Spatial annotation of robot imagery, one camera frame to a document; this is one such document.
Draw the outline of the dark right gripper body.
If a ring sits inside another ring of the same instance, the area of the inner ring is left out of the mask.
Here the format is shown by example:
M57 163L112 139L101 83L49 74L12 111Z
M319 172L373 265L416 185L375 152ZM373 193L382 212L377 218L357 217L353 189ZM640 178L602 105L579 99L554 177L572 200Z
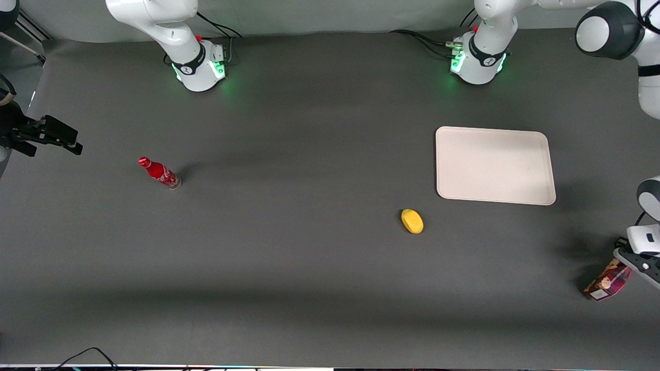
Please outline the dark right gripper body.
M11 101L1 107L1 135L2 146L10 148L10 141L36 142L42 144L39 139L38 119L24 115L21 106Z

